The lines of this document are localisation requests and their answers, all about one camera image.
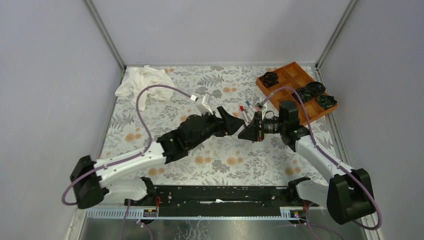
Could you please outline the white pen blue tip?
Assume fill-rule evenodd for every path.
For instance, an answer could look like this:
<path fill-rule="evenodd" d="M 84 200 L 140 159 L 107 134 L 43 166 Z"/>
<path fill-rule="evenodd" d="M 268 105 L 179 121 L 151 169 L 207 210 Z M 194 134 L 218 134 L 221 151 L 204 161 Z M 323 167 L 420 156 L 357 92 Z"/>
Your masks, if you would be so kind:
<path fill-rule="evenodd" d="M 255 111 L 255 110 L 254 110 L 254 108 L 252 107 L 252 105 L 250 104 L 250 102 L 249 102 L 249 101 L 245 101 L 245 103 L 247 104 L 248 108 L 249 108 L 252 112 L 254 112 L 254 111 Z"/>

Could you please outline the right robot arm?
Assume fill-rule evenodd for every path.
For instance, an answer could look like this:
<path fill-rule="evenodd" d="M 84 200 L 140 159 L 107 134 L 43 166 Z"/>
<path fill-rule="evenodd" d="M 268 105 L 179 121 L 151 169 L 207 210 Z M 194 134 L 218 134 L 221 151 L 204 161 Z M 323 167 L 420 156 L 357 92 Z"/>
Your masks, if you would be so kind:
<path fill-rule="evenodd" d="M 340 225 L 379 212 L 368 172 L 354 169 L 324 150 L 310 130 L 301 125 L 294 101 L 280 102 L 278 116 L 272 118 L 264 118 L 257 111 L 238 138 L 261 142 L 266 134 L 279 134 L 283 143 L 312 164 L 327 182 L 318 184 L 308 177 L 290 181 L 286 198 L 291 205 L 299 206 L 304 201 L 317 204 Z"/>

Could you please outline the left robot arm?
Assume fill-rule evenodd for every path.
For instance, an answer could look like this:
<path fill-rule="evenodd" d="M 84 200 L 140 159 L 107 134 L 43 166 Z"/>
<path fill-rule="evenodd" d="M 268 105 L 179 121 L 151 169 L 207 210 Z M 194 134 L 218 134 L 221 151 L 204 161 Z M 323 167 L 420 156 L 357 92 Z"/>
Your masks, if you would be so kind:
<path fill-rule="evenodd" d="M 69 190 L 73 190 L 79 209 L 92 208 L 105 200 L 139 201 L 148 206 L 155 200 L 155 187 L 147 177 L 134 180 L 127 175 L 156 165 L 166 165 L 188 156 L 189 151 L 210 137 L 235 134 L 245 123 L 230 115 L 223 107 L 214 113 L 190 115 L 178 128 L 150 142 L 145 149 L 134 150 L 116 157 L 93 160 L 81 157 L 70 175 Z"/>

